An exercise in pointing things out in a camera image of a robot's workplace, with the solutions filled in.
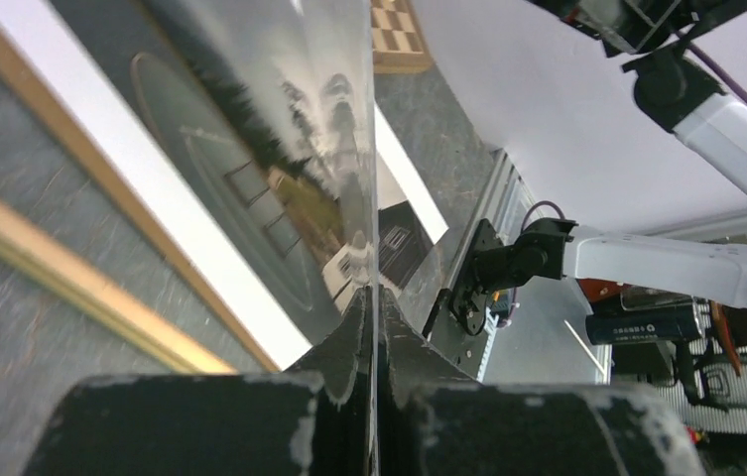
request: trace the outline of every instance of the glass panel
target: glass panel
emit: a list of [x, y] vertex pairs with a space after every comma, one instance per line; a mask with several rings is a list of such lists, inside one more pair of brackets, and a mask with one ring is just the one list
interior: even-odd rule
[[233, 192], [247, 204], [253, 203], [268, 191], [268, 184], [262, 179], [257, 166], [249, 162], [246, 166], [225, 175]]
[[[215, 122], [189, 130], [211, 156], [184, 166], [199, 169], [192, 188], [288, 317], [320, 342], [348, 297], [378, 278], [369, 4], [143, 4], [197, 79], [190, 95], [214, 103]], [[177, 94], [168, 111], [182, 119], [195, 106]], [[250, 163], [234, 165], [242, 159]]]
[[274, 245], [285, 255], [289, 254], [300, 241], [300, 235], [288, 216], [281, 216], [279, 220], [268, 225], [267, 230]]

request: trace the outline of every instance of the wall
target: wall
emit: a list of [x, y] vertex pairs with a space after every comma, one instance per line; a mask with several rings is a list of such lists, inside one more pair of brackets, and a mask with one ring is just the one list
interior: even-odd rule
[[[747, 209], [747, 197], [635, 108], [627, 58], [524, 0], [414, 0], [479, 135], [536, 199], [593, 226], [647, 231]], [[698, 42], [747, 88], [747, 14]]]

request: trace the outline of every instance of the purple cable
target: purple cable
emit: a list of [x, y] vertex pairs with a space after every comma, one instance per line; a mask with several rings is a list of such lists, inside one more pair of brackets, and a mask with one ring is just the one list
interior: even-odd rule
[[[522, 219], [522, 226], [519, 228], [519, 233], [525, 231], [525, 228], [528, 227], [528, 220], [531, 219], [531, 215], [533, 215], [534, 212], [537, 211], [537, 208], [540, 208], [541, 206], [551, 207], [557, 213], [560, 220], [565, 220], [565, 215], [562, 213], [559, 205], [550, 200], [538, 201], [537, 203], [534, 203], [534, 206], [529, 208], [527, 212], [525, 212], [525, 217]], [[513, 321], [513, 313], [516, 311], [516, 294], [518, 289], [519, 288], [514, 288], [510, 291], [510, 313], [508, 313], [505, 322], [499, 322], [496, 324], [496, 328], [502, 329], [507, 327]]]
[[701, 50], [699, 47], [695, 46], [693, 43], [688, 44], [688, 50], [692, 52], [699, 60], [703, 61], [705, 65], [709, 67], [709, 69], [714, 72], [717, 77], [720, 78], [721, 81], [723, 81], [724, 84], [727, 85], [730, 89], [732, 89], [732, 92], [741, 98], [742, 101], [744, 101], [744, 104], [747, 105], [747, 90], [741, 87], [741, 84], [738, 84], [738, 81], [732, 78], [732, 76], [729, 75], [722, 67], [720, 67], [720, 64], [718, 64], [714, 59], [710, 58], [709, 55], [706, 54], [703, 50]]

